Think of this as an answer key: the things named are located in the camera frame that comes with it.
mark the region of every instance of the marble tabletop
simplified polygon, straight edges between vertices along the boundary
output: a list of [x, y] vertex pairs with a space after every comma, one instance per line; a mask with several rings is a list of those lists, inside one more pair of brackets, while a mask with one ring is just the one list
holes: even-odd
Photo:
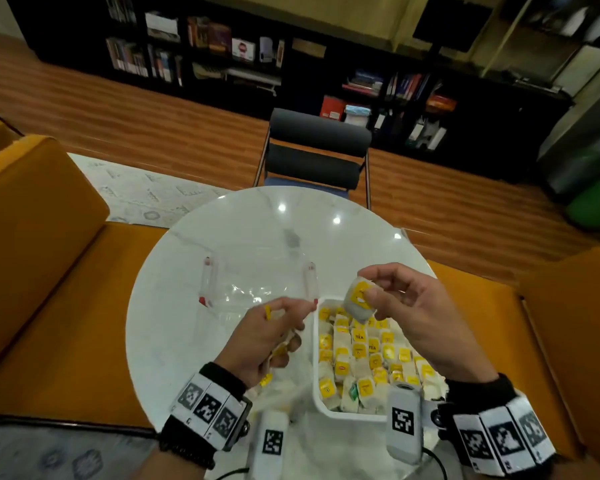
[[[343, 296], [357, 271], [371, 264], [396, 261], [433, 275], [426, 260], [391, 224], [327, 192], [256, 187], [194, 209], [147, 257], [127, 313], [131, 379], [158, 431], [179, 389], [192, 372], [215, 358], [236, 325], [198, 302], [204, 259], [214, 249], [248, 244], [303, 253], [315, 263], [321, 296]], [[383, 425], [329, 420], [307, 407], [290, 433], [287, 478], [397, 480], [413, 471], [386, 453]], [[437, 437], [425, 432], [425, 444], [432, 447], [435, 442]], [[216, 456], [213, 477], [246, 464], [245, 443], [238, 443], [231, 454]]]

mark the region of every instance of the black screen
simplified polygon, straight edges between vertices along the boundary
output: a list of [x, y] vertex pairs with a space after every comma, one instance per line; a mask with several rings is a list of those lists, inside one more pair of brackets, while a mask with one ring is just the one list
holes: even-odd
[[429, 0], [413, 36], [468, 52], [491, 12], [492, 8], [464, 0]]

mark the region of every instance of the wrist strap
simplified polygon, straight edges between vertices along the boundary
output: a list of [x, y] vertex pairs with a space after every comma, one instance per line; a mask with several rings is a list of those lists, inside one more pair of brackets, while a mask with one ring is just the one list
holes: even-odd
[[160, 433], [160, 449], [213, 469], [218, 450], [231, 449], [251, 409], [243, 382], [215, 363], [205, 364], [181, 389]]
[[544, 477], [555, 449], [528, 399], [504, 375], [490, 383], [448, 381], [449, 402], [438, 408], [460, 462], [492, 476]]

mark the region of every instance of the transparent container lid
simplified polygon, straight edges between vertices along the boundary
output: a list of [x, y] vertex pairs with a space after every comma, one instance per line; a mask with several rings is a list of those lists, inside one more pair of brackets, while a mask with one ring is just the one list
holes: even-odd
[[281, 296], [318, 298], [315, 265], [298, 250], [236, 244], [209, 254], [200, 303], [218, 317], [239, 319], [252, 306]]

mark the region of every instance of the person's left hand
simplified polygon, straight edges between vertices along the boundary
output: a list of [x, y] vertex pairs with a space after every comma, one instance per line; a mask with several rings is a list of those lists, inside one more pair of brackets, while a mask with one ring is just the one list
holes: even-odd
[[[265, 305], [272, 311], [284, 309], [282, 318], [267, 320]], [[244, 382], [248, 388], [256, 386], [267, 373], [266, 360], [287, 336], [289, 330], [304, 330], [304, 319], [315, 310], [311, 301], [278, 298], [264, 305], [254, 306], [243, 316], [215, 363]], [[295, 352], [301, 339], [295, 335], [287, 350]], [[286, 367], [288, 353], [271, 358], [272, 367]]]

